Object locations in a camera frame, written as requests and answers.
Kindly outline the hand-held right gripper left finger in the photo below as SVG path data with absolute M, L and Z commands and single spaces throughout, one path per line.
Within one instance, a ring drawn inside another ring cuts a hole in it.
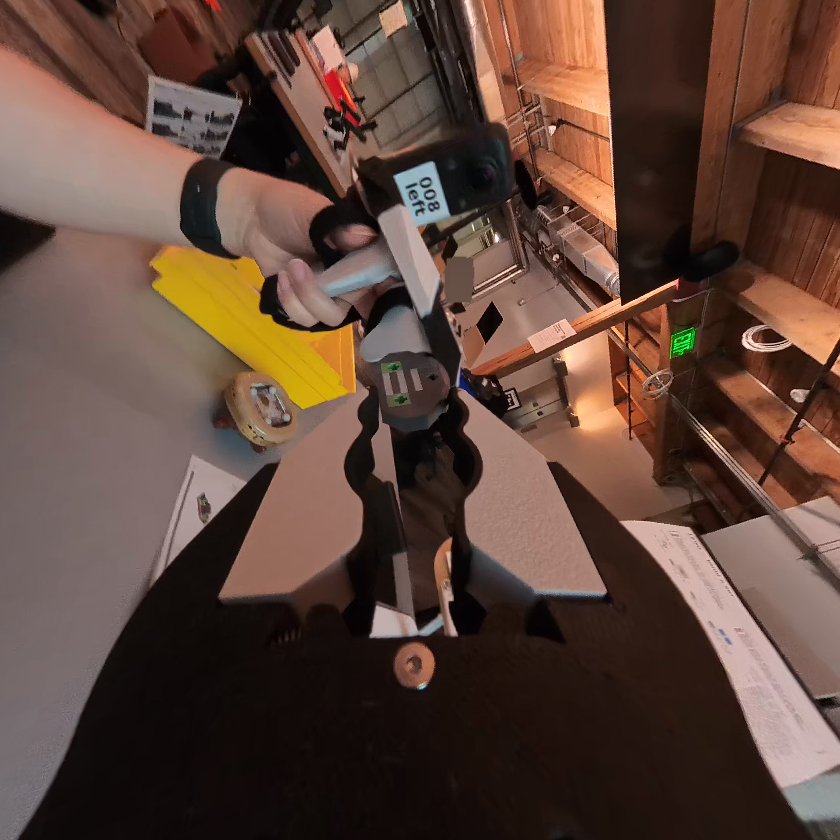
M 330 606 L 352 635 L 371 635 L 382 563 L 377 506 L 384 481 L 373 448 L 380 417 L 376 390 L 357 391 L 281 457 L 221 603 L 279 603 L 301 620 Z

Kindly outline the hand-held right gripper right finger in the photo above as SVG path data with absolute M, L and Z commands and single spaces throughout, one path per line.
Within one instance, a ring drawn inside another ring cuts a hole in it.
M 549 461 L 465 391 L 449 394 L 448 445 L 465 493 L 450 550 L 455 632 L 477 633 L 502 607 L 559 637 L 550 604 L 603 602 L 607 589 Z

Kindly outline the person's left forearm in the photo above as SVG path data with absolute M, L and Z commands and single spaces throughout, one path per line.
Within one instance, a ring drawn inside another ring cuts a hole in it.
M 196 155 L 122 121 L 1 49 L 1 206 L 53 227 L 186 246 Z

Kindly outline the cardboard box black flap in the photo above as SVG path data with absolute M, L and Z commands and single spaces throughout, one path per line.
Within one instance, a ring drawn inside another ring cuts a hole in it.
M 503 323 L 503 316 L 494 302 L 490 302 L 473 326 L 463 331 L 461 346 L 464 366 L 472 371 L 479 356 Z

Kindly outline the black white device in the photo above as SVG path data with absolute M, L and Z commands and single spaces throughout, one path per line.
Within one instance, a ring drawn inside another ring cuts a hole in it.
M 367 141 L 367 135 L 378 128 L 375 120 L 363 121 L 361 114 L 349 105 L 346 100 L 339 100 L 340 109 L 326 106 L 323 109 L 325 120 L 322 133 L 336 152 L 344 152 L 353 135 L 360 142 Z

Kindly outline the brick instruction booklet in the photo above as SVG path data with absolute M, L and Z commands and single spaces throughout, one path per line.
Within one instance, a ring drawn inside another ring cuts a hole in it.
M 178 491 L 161 548 L 150 573 L 153 585 L 184 550 L 245 486 L 245 481 L 192 455 Z

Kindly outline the wooden clipboard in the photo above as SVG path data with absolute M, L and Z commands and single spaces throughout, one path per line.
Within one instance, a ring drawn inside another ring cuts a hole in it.
M 451 580 L 453 539 L 446 539 L 434 557 L 434 577 L 437 587 L 439 611 L 443 621 L 444 634 L 447 637 L 458 636 L 458 630 L 452 616 L 451 606 L 455 600 L 455 591 Z

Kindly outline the tan brick pot model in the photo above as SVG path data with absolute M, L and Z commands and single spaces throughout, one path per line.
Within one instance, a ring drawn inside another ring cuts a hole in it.
M 235 431 L 258 454 L 298 434 L 298 408 L 268 374 L 243 371 L 226 385 L 212 419 L 220 431 Z

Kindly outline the yellow plastic bin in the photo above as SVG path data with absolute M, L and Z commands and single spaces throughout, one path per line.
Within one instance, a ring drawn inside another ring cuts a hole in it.
M 354 334 L 283 328 L 259 311 L 264 278 L 251 259 L 167 246 L 150 262 L 155 289 L 253 371 L 277 380 L 301 409 L 356 391 Z

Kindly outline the black wrist watch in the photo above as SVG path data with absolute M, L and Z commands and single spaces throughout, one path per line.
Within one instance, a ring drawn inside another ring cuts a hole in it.
M 218 186 L 234 164 L 200 158 L 185 173 L 180 197 L 180 227 L 188 243 L 221 259 L 237 259 L 223 245 L 217 223 Z

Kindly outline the printed photo guide sheet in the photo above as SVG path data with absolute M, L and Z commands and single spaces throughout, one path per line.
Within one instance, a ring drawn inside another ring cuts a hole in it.
M 220 160 L 242 106 L 237 96 L 149 76 L 144 128 L 167 142 Z

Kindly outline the black thin pole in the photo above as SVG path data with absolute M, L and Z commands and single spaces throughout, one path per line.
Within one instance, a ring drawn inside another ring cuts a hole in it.
M 762 475 L 758 479 L 759 487 L 762 487 L 765 480 L 772 474 L 779 456 L 793 443 L 795 434 L 800 430 L 805 420 L 805 415 L 808 413 L 816 397 L 826 385 L 826 379 L 832 372 L 835 363 L 839 357 L 839 339 L 835 342 L 832 351 L 829 353 L 826 362 L 822 365 L 817 374 L 811 388 L 805 395 L 805 399 L 801 404 L 800 410 L 794 415 L 790 425 L 780 438 L 780 442 L 776 445 L 775 450 L 770 458 L 769 464 L 764 468 Z

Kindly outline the round metal duct pipe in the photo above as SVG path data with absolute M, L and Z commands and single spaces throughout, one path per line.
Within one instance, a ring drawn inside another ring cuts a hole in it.
M 459 36 L 465 45 L 480 112 L 488 122 L 504 123 L 501 78 L 485 5 L 481 1 L 454 1 L 451 4 Z

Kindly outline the metal air duct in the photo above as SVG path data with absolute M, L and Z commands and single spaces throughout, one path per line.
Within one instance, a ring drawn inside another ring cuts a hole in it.
M 604 223 L 582 206 L 540 204 L 534 212 L 536 236 L 552 262 L 563 259 L 612 298 L 621 296 L 615 257 L 604 245 Z

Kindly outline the metal ceiling rail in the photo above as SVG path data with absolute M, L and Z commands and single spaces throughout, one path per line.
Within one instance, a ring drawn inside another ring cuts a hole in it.
M 759 482 L 754 479 L 750 473 L 738 462 L 733 454 L 729 452 L 721 441 L 715 437 L 708 426 L 702 423 L 690 409 L 680 401 L 677 395 L 662 388 L 660 390 L 659 399 L 666 400 L 666 403 L 672 406 L 682 424 L 698 438 L 700 443 L 705 446 L 712 457 L 716 459 L 721 466 L 729 473 L 729 475 L 738 482 L 740 487 L 745 491 L 752 500 L 754 505 L 759 506 L 763 513 L 770 517 L 777 529 L 780 530 L 784 537 L 791 542 L 799 551 L 801 556 L 805 557 L 814 566 L 825 566 L 827 568 L 826 574 L 836 574 L 832 565 L 828 562 L 824 552 L 817 547 L 816 543 L 808 538 L 804 531 L 799 528 L 790 519 L 784 509 L 780 508 L 771 496 L 766 492 Z

